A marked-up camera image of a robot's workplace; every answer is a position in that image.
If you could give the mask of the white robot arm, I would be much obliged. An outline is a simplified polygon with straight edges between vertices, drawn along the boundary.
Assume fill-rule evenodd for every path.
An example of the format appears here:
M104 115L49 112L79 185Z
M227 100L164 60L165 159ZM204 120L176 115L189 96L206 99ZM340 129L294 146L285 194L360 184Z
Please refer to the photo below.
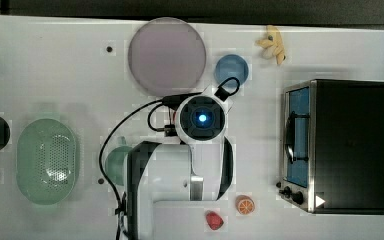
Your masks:
M225 131L231 96L221 86L208 86L159 101L175 111L174 136L143 141L125 158L129 240L153 240L156 202L217 201L229 189L234 161Z

